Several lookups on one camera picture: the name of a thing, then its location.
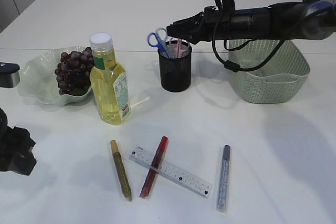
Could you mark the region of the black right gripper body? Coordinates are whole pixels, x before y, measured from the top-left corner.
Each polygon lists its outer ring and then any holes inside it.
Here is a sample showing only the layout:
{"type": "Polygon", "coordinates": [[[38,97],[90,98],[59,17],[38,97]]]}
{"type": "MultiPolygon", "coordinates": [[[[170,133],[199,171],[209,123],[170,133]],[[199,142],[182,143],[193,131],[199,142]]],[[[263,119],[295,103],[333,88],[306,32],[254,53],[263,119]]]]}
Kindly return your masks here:
{"type": "Polygon", "coordinates": [[[213,32],[219,19],[215,31],[215,40],[231,39],[227,14],[220,14],[215,6],[207,6],[194,16],[194,42],[210,42],[213,40],[213,32]]]}

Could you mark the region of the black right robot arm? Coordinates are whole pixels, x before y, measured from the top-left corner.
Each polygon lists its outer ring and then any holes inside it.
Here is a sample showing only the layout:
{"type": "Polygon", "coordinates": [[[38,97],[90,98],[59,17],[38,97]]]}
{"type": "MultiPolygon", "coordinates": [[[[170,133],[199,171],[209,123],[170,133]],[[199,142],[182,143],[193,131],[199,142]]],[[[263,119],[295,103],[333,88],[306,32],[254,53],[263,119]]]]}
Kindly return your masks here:
{"type": "Polygon", "coordinates": [[[324,40],[335,32],[335,5],[322,0],[301,0],[235,9],[234,1],[223,1],[219,10],[205,7],[166,30],[169,36],[194,45],[200,41],[234,39],[324,40]]]}

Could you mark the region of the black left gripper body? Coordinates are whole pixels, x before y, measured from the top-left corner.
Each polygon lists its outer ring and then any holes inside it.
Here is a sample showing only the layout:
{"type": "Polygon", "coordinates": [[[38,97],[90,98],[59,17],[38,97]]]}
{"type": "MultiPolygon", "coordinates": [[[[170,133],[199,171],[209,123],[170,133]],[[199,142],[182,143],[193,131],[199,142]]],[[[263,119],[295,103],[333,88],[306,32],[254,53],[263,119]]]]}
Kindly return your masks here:
{"type": "Polygon", "coordinates": [[[36,165],[32,153],[35,144],[26,129],[8,126],[1,137],[1,172],[29,176],[36,165]]]}

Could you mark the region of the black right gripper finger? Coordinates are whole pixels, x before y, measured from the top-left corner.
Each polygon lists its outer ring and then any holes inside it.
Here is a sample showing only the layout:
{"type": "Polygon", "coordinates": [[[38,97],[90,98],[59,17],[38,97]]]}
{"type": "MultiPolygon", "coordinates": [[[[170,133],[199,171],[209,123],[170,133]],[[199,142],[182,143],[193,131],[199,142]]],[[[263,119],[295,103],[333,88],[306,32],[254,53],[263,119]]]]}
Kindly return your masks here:
{"type": "Polygon", "coordinates": [[[198,31],[204,13],[200,12],[192,17],[175,21],[166,27],[168,35],[190,35],[198,31]]]}
{"type": "Polygon", "coordinates": [[[204,34],[201,31],[184,31],[181,33],[181,39],[196,45],[204,40],[204,34]]]}

